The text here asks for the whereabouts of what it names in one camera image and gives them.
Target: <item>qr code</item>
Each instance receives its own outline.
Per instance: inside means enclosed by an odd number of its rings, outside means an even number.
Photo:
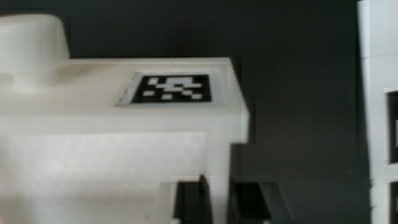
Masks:
[[[210,76],[206,74],[142,76],[132,103],[199,102],[212,102]]]

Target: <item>white surface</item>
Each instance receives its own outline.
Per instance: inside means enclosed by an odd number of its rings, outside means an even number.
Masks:
[[[398,1],[359,3],[371,174],[371,223],[389,224],[389,184],[398,164],[389,164],[387,92],[398,90]]]
[[[14,79],[14,90],[52,85],[69,58],[64,30],[50,15],[0,17],[0,74]]]
[[[220,104],[116,107],[137,72],[196,70],[219,75]],[[7,83],[0,88],[5,224],[21,218],[11,211],[23,210],[41,224],[94,224],[101,216],[109,222],[105,209],[116,211],[114,223],[141,223],[160,184],[199,174],[210,179],[215,223],[226,223],[229,147],[247,141],[249,118],[229,60],[71,60],[61,76],[57,85],[30,94]],[[126,192],[121,204],[117,192]],[[116,207],[91,208],[107,200]],[[130,216],[132,209],[142,212]]]

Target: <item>white plastic block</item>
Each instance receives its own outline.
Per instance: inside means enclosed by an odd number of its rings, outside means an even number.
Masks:
[[[229,59],[68,60],[55,80],[25,93],[0,75],[4,224],[171,223],[172,186],[201,174],[226,224],[229,147],[249,125]]]
[[[393,223],[395,198],[391,183],[398,182],[398,163],[391,156],[387,94],[398,91],[398,1],[368,0],[359,3],[361,45],[366,98],[366,126],[371,175],[371,223]]]

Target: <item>black background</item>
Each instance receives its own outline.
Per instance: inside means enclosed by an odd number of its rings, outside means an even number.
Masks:
[[[350,0],[0,0],[48,12],[71,56],[233,57],[252,110],[240,181],[279,184],[302,224],[370,223],[357,5]]]

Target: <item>white object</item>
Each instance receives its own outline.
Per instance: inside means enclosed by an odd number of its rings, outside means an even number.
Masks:
[[[398,1],[359,2],[366,124],[371,175],[371,223],[389,224],[391,183],[398,164],[389,163],[387,93],[398,91]]]
[[[69,58],[62,23],[52,15],[0,17],[0,74],[14,79],[14,90],[50,86]]]
[[[146,74],[197,73],[217,103],[116,106]],[[176,182],[201,174],[226,224],[229,147],[249,120],[229,59],[69,60],[57,80],[30,94],[0,85],[4,224],[171,223]]]

